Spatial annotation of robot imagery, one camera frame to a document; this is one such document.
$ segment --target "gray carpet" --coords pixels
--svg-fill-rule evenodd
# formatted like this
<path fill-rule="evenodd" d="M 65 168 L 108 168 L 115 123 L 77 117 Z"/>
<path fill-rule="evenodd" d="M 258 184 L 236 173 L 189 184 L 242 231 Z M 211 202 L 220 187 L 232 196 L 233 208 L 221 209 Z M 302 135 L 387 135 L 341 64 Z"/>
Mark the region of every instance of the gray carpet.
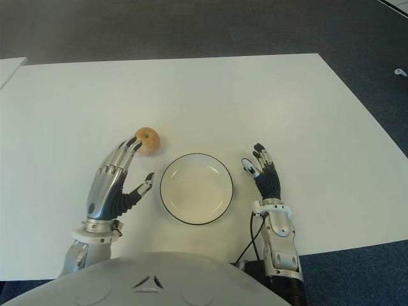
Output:
<path fill-rule="evenodd" d="M 0 57 L 28 64 L 319 53 L 405 155 L 408 78 L 393 71 L 408 71 L 407 37 L 408 19 L 376 0 L 0 1 Z M 309 305 L 408 305 L 407 253 L 304 256 Z"/>

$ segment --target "white bowl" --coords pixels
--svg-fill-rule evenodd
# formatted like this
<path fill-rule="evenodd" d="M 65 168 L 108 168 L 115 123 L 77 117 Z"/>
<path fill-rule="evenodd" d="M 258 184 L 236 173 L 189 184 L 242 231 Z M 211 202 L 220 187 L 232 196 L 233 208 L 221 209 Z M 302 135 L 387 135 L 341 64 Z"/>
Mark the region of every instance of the white bowl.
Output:
<path fill-rule="evenodd" d="M 230 173 L 218 159 L 206 154 L 188 154 L 164 171 L 160 194 L 174 217 L 199 225 L 216 220 L 226 211 L 233 184 Z"/>

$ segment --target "yellow apple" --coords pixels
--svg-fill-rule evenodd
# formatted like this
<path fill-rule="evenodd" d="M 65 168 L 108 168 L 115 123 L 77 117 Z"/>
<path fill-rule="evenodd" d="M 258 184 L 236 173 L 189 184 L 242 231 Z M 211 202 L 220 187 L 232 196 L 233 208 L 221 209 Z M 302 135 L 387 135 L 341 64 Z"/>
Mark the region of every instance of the yellow apple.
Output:
<path fill-rule="evenodd" d="M 159 134 L 149 127 L 143 127 L 136 132 L 137 140 L 142 142 L 142 146 L 138 149 L 141 155 L 151 155 L 160 149 Z"/>

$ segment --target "white tabletop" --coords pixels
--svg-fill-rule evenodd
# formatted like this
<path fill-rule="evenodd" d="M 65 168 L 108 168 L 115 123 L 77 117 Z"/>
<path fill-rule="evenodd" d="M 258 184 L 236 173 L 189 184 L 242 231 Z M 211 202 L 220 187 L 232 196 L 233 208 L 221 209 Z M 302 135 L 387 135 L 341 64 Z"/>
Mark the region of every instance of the white tabletop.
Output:
<path fill-rule="evenodd" d="M 14 72 L 25 63 L 25 57 L 14 59 L 0 59 L 0 89 L 6 85 L 7 81 L 13 76 Z"/>
<path fill-rule="evenodd" d="M 259 198 L 240 164 L 256 142 L 274 158 L 300 255 L 407 238 L 407 158 L 317 54 L 23 66 L 2 90 L 2 280 L 58 275 L 96 169 L 143 126 L 163 150 L 134 158 L 125 191 L 151 171 L 157 180 L 120 218 L 113 256 L 234 261 Z M 202 226 L 176 220 L 159 195 L 166 166 L 191 152 L 221 160 L 234 183 L 227 212 Z"/>

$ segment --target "wire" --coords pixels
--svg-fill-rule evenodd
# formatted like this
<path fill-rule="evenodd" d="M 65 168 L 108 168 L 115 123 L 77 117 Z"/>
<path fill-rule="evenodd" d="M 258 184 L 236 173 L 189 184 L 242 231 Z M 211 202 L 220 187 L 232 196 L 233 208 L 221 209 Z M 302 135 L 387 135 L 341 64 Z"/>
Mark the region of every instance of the wire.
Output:
<path fill-rule="evenodd" d="M 258 261 L 260 261 L 259 255 L 258 255 L 258 250 L 256 250 L 256 246 L 255 246 L 255 239 L 256 239 L 256 237 L 258 237 L 259 233 L 261 233 L 262 227 L 263 227 L 263 225 L 264 225 L 264 223 L 265 223 L 265 217 L 262 216 L 262 219 L 263 219 L 263 220 L 262 220 L 262 224 L 261 224 L 261 226 L 259 227 L 258 232 L 257 232 L 257 233 L 255 234 L 255 236 L 254 236 L 254 235 L 253 235 L 253 232 L 252 232 L 252 222 L 253 222 L 253 220 L 254 220 L 254 214 L 251 213 L 251 221 L 249 222 L 249 226 L 251 227 L 251 241 L 248 243 L 247 247 L 242 251 L 240 257 L 238 257 L 238 259 L 235 261 L 234 266 L 237 266 L 237 264 L 238 264 L 238 262 L 240 261 L 241 257 L 245 254 L 245 252 L 246 252 L 247 249 L 251 246 L 251 244 L 254 244 L 256 259 L 257 259 Z"/>
<path fill-rule="evenodd" d="M 251 214 L 251 222 L 250 222 L 251 225 L 249 226 L 249 231 L 251 232 L 251 241 L 252 241 L 252 245 L 254 246 L 254 251 L 255 251 L 255 255 L 256 255 L 256 260 L 258 261 L 259 265 L 261 266 L 261 270 L 262 270 L 263 266 L 262 266 L 261 259 L 259 258 L 258 250 L 256 249 L 255 238 L 254 238 L 254 232 L 253 232 L 253 229 L 252 229 L 252 221 L 253 221 L 253 219 L 254 219 L 254 214 Z"/>

